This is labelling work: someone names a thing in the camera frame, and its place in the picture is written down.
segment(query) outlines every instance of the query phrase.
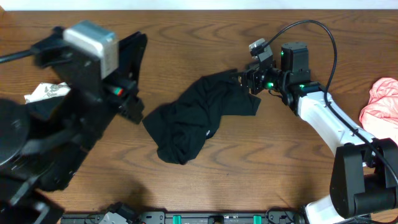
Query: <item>wooden table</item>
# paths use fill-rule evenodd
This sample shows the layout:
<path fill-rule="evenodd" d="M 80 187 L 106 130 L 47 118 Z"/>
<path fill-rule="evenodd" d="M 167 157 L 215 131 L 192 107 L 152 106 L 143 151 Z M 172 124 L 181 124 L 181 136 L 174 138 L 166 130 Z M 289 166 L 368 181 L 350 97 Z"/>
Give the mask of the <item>wooden table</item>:
<path fill-rule="evenodd" d="M 0 54 L 29 48 L 54 26 L 89 19 L 120 38 L 140 30 L 149 37 L 140 74 L 144 115 L 171 102 L 202 75 L 243 69 L 248 45 L 281 28 L 316 19 L 333 32 L 338 65 L 331 93 L 355 121 L 369 89 L 381 77 L 398 77 L 397 11 L 79 11 L 5 12 Z M 273 44 L 305 41 L 313 80 L 326 84 L 333 60 L 319 27 L 295 27 Z M 23 103 L 40 82 L 59 82 L 51 69 L 25 58 L 0 66 L 0 97 Z M 92 212 L 123 201 L 137 209 L 169 211 L 297 208 L 329 193 L 333 154 L 320 136 L 276 97 L 264 92 L 257 116 L 224 116 L 199 156 L 185 166 L 167 164 L 142 124 L 117 117 L 86 158 L 70 186 L 47 194 L 68 212 Z M 392 220 L 396 211 L 377 214 Z"/>

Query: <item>black cloth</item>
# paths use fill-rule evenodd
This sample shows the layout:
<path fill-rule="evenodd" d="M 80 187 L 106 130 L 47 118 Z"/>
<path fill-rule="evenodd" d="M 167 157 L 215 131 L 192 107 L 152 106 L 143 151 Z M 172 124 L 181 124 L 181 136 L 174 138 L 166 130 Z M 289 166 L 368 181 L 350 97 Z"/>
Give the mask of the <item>black cloth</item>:
<path fill-rule="evenodd" d="M 173 103 L 149 114 L 144 126 L 165 162 L 186 164 L 213 137 L 222 115 L 256 115 L 260 99 L 230 78 L 236 70 L 201 77 Z"/>

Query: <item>white panel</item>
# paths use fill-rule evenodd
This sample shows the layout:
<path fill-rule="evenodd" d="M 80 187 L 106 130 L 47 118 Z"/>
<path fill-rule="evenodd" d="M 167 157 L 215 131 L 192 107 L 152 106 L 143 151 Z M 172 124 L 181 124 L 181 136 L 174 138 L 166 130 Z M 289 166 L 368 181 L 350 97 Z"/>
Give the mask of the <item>white panel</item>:
<path fill-rule="evenodd" d="M 397 0 L 0 0 L 7 11 L 191 9 L 398 9 Z"/>

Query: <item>wooden surface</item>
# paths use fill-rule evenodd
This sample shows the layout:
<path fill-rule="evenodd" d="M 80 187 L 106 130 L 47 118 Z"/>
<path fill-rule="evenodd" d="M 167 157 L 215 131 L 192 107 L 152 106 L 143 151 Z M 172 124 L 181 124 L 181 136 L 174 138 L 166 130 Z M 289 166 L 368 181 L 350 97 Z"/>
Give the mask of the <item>wooden surface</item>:
<path fill-rule="evenodd" d="M 338 65 L 331 93 L 355 121 L 381 77 L 398 77 L 397 11 L 91 11 L 7 12 L 0 21 L 0 54 L 27 49 L 52 27 L 89 19 L 120 38 L 149 37 L 140 74 L 144 115 L 175 100 L 202 75 L 251 62 L 248 45 L 270 39 L 301 19 L 333 32 Z M 333 51 L 325 32 L 305 24 L 273 44 L 305 41 L 313 80 L 326 83 Z M 40 82 L 58 82 L 26 58 L 0 66 L 0 97 L 23 103 Z M 257 116 L 224 116 L 215 136 L 185 166 L 166 164 L 142 124 L 117 117 L 70 186 L 47 194 L 68 212 L 94 211 L 123 201 L 169 211 L 266 210 L 299 207 L 328 195 L 333 154 L 320 136 L 276 97 L 264 92 Z M 396 211 L 377 214 L 391 220 Z"/>

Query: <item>pink cloth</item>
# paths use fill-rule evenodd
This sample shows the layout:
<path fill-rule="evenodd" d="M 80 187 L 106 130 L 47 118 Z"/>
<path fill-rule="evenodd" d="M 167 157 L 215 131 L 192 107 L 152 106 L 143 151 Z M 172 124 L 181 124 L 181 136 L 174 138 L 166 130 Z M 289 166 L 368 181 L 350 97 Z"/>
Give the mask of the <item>pink cloth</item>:
<path fill-rule="evenodd" d="M 378 139 L 391 138 L 398 144 L 398 81 L 381 78 L 369 91 L 371 97 L 359 120 Z"/>

